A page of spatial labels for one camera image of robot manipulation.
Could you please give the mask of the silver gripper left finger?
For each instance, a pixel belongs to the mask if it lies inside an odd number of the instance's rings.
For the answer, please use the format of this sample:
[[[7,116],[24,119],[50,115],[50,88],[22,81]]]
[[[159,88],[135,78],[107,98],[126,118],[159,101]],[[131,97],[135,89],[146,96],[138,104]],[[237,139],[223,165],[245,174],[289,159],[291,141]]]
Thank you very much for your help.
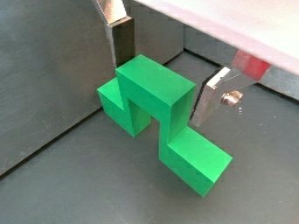
[[[93,0],[106,24],[115,67],[126,64],[137,55],[135,20],[127,15],[123,0]]]

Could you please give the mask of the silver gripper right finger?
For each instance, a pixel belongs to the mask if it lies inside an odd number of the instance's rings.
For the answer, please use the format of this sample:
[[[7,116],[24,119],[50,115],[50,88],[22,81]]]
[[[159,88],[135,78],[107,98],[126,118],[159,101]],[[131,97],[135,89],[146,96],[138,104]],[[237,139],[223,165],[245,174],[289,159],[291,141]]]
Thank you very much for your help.
[[[266,61],[238,50],[231,66],[225,66],[202,84],[191,123],[201,126],[221,104],[235,107],[243,97],[239,90],[258,83],[270,67]]]

